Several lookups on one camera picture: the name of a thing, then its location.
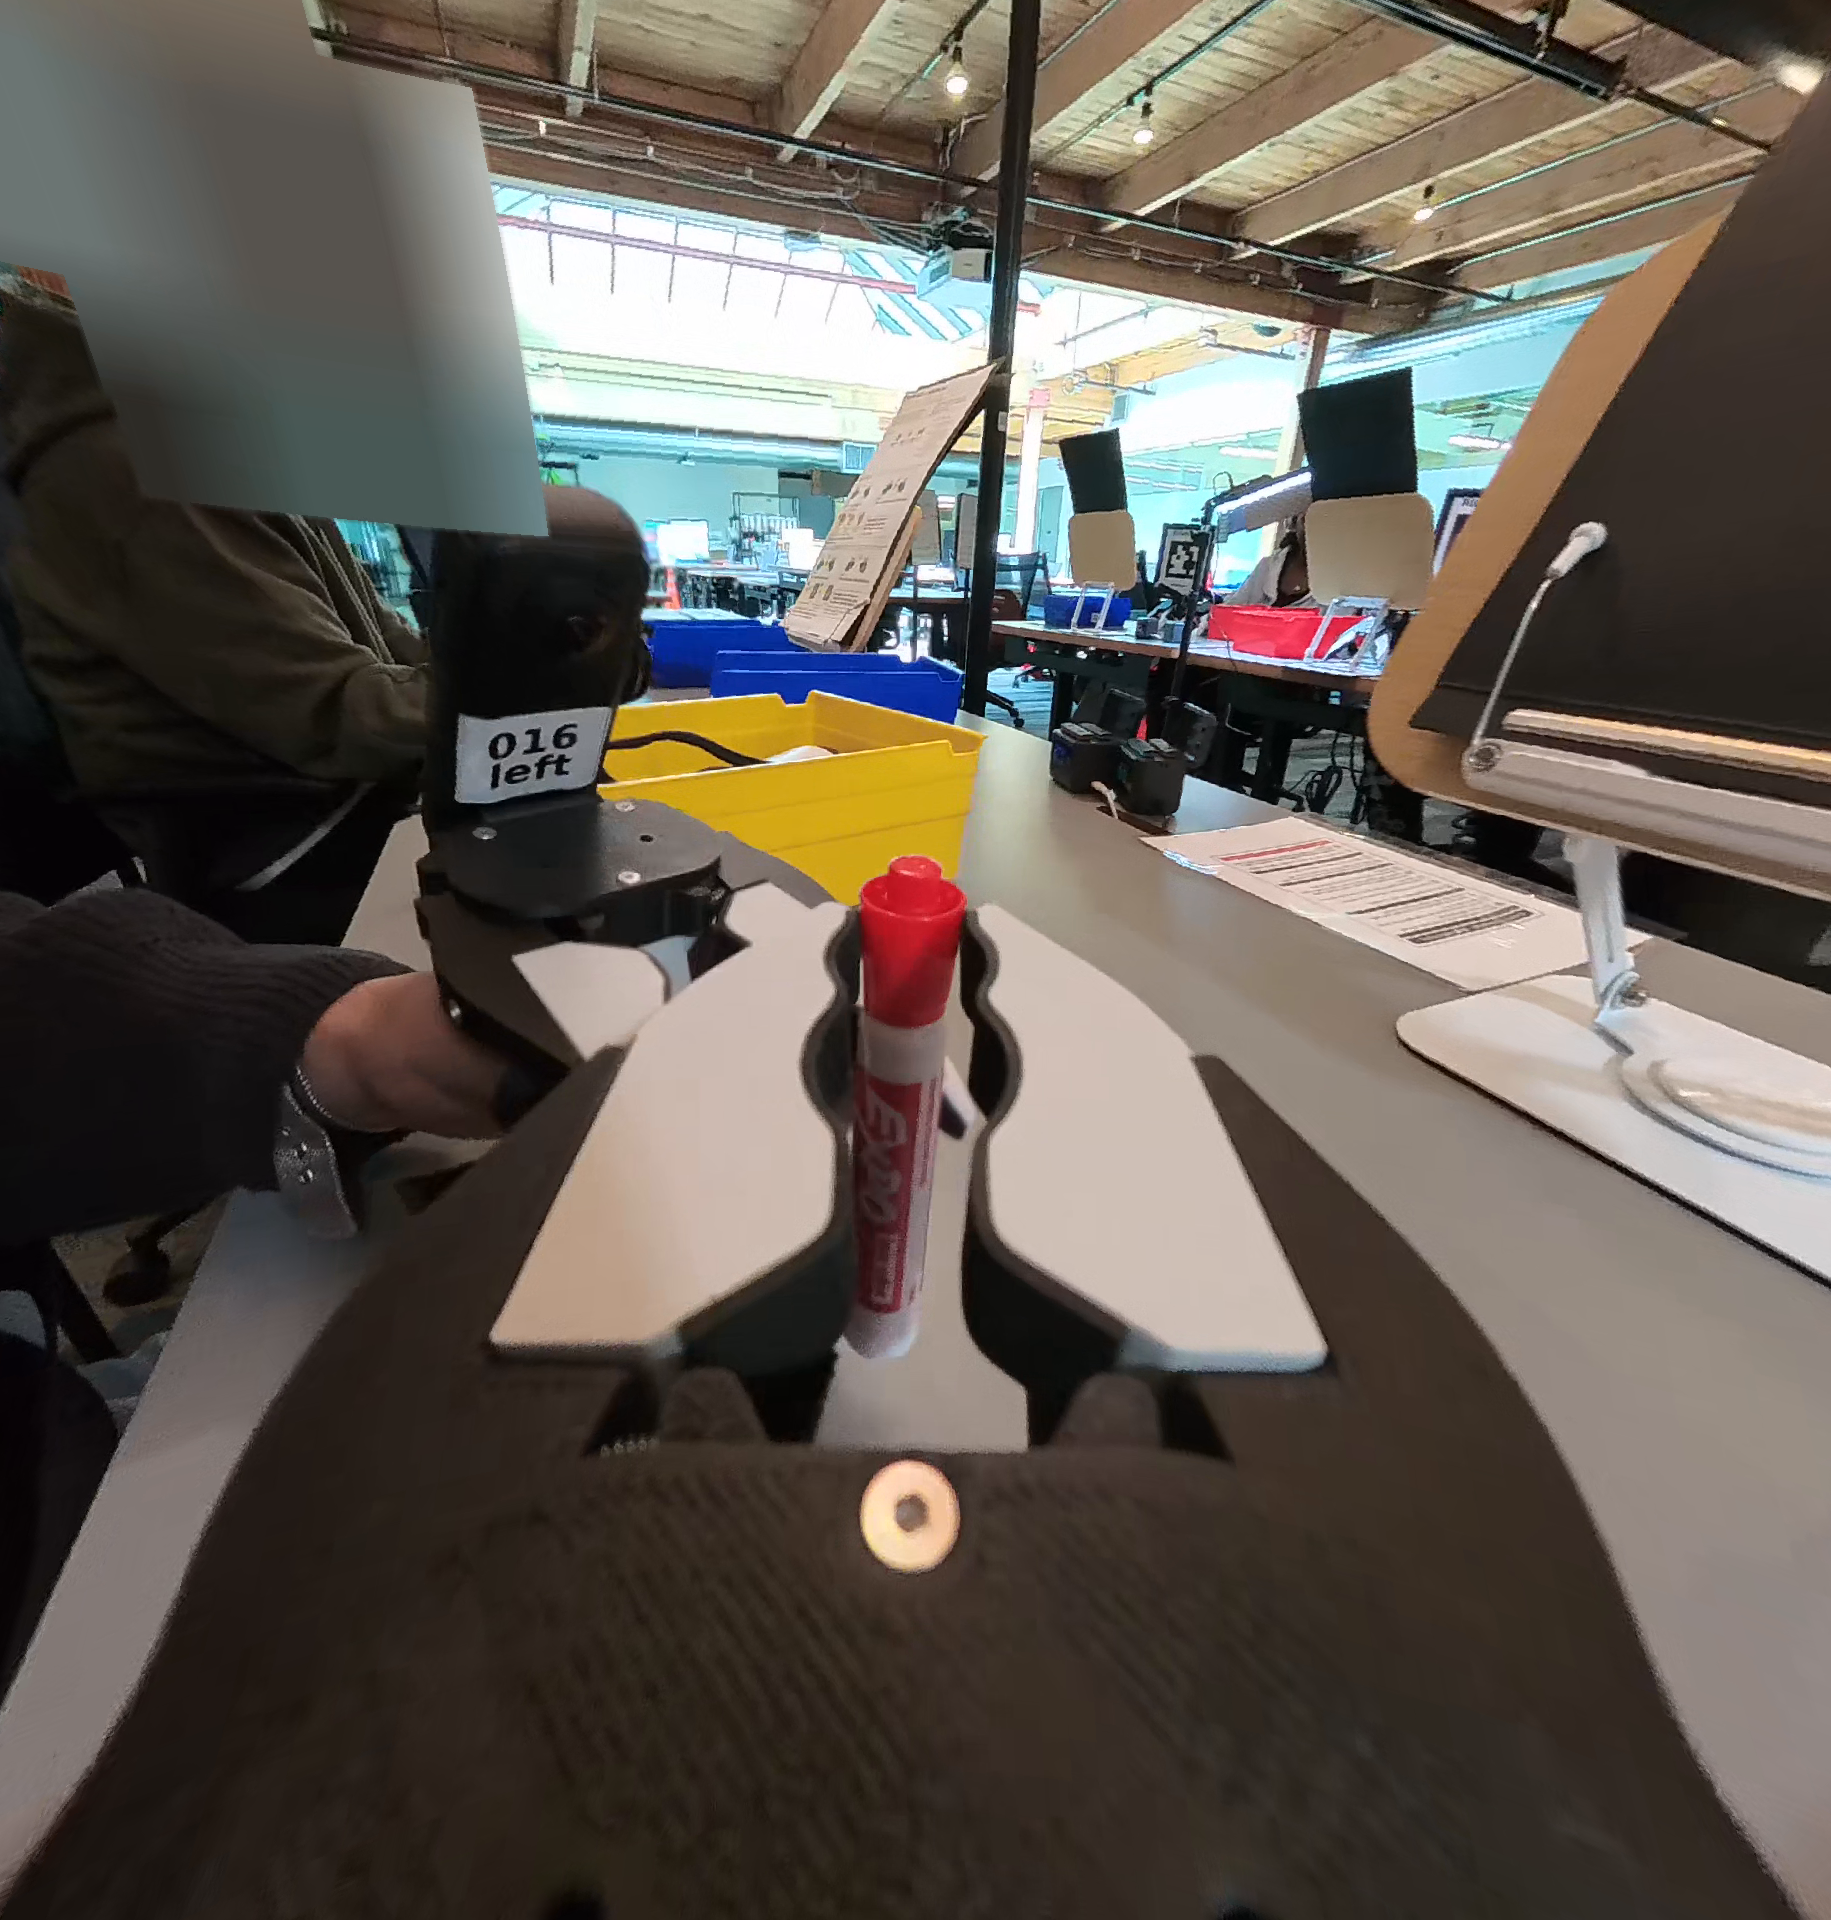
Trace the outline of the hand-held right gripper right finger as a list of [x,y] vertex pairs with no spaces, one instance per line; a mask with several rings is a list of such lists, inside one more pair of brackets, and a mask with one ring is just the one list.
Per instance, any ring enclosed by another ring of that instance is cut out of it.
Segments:
[[971,911],[976,1137],[963,1312],[1013,1380],[1310,1374],[1327,1344],[1215,1113],[1142,999],[1007,909]]

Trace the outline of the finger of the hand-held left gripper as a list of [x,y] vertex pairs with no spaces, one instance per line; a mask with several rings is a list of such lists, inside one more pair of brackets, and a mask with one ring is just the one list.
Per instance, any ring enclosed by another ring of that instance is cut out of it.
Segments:
[[698,933],[703,969],[777,936],[810,930],[830,936],[845,927],[845,905],[798,869],[745,843],[717,846],[711,900]]
[[559,1036],[566,1067],[624,1048],[691,980],[689,934],[646,947],[557,942],[516,957],[515,967]]

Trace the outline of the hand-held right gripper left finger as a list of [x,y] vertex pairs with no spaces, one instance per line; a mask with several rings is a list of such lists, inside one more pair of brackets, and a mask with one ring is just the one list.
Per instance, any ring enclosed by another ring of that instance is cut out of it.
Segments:
[[855,1292],[860,927],[785,918],[626,1048],[491,1329],[503,1362],[832,1359]]

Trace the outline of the yellow plastic bin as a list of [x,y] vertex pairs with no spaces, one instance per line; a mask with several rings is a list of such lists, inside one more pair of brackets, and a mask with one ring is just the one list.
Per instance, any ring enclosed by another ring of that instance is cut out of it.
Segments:
[[[805,744],[842,759],[762,765]],[[965,726],[827,693],[640,704],[615,716],[603,794],[674,809],[852,905],[898,856],[955,877],[979,748]]]

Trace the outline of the red dry erase marker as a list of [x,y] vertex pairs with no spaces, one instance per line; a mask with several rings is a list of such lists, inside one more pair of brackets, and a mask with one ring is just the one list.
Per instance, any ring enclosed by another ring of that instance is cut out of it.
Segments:
[[902,1356],[922,1322],[944,1016],[967,900],[925,856],[898,856],[860,895],[861,1008],[851,1105],[855,1294],[847,1346]]

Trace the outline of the person's left forearm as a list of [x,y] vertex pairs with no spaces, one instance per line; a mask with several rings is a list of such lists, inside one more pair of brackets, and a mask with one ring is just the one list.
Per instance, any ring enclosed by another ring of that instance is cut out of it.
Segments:
[[274,1189],[312,1030],[398,975],[246,944],[150,891],[0,895],[0,1248]]

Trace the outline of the person's left hand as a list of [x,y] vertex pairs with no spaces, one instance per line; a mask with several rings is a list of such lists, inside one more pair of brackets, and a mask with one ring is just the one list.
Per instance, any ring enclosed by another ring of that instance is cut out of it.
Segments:
[[462,1032],[432,974],[354,987],[298,1057],[311,1100],[358,1135],[497,1140],[515,1124],[516,1063]]

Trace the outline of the printed paper sheet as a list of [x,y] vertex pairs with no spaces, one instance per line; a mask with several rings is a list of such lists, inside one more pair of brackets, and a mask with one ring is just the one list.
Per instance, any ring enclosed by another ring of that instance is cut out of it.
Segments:
[[1195,877],[1221,881],[1459,992],[1524,987],[1582,967],[1588,957],[1573,906],[1305,815],[1145,843]]

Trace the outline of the background wooden desk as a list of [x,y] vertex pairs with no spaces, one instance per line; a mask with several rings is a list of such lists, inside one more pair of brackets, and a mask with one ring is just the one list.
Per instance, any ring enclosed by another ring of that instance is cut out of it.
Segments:
[[[1125,632],[1066,632],[1033,620],[992,625],[992,659],[1001,667],[1036,669],[1054,680],[1051,726],[1071,718],[1077,691],[1145,693],[1154,669],[1176,663],[1175,646]],[[1226,641],[1189,646],[1187,672],[1215,678],[1220,722],[1202,778],[1274,805],[1286,792],[1289,754],[1314,734],[1358,741],[1365,715],[1383,680],[1357,663],[1277,660],[1241,654]]]

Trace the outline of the cardboard sign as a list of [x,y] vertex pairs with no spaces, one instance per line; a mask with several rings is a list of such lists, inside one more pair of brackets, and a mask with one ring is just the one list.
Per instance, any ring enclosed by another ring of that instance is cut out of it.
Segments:
[[912,551],[922,496],[988,393],[1006,396],[1006,375],[1007,363],[999,358],[902,396],[783,618],[793,646],[810,654],[855,654],[877,635]]

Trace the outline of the small black display panel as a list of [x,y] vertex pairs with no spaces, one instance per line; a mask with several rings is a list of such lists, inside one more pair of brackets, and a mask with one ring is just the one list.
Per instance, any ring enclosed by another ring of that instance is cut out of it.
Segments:
[[1414,456],[1410,369],[1321,387],[1297,403],[1310,465],[1303,517],[1316,602],[1414,614],[1432,582],[1432,511]]
[[1071,583],[1130,592],[1139,579],[1139,536],[1128,509],[1118,432],[1108,427],[1066,436],[1056,453],[1071,506],[1067,536]]

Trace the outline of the black metal pole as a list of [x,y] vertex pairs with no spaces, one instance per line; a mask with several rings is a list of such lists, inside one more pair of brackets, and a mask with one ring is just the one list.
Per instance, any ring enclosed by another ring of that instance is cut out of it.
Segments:
[[1030,120],[1040,55],[1037,2],[1012,2],[1007,67],[997,165],[997,242],[988,365],[976,486],[976,542],[969,568],[969,614],[965,632],[965,685],[961,709],[979,718],[988,708],[992,625],[997,592],[997,541],[1007,461],[1007,419],[1013,375],[1013,337],[1023,237],[1027,226],[1027,183]]

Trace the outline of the person's dark sweater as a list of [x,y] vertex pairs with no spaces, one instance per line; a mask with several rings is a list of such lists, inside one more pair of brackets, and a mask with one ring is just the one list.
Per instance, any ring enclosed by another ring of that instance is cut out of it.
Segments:
[[51,1244],[0,1245],[0,1707],[115,1449],[108,1406],[63,1354],[87,1327]]

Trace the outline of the large black display panel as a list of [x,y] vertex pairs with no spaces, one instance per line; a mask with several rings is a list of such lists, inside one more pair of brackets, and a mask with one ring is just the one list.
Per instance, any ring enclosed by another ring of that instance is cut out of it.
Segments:
[[1435,800],[1831,900],[1831,65],[1582,325],[1369,708]]

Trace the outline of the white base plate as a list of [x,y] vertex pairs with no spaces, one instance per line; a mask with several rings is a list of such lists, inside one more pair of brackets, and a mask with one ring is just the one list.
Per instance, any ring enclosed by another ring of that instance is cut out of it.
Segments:
[[1831,1286],[1831,1066],[1551,975],[1410,1011],[1427,1066]]

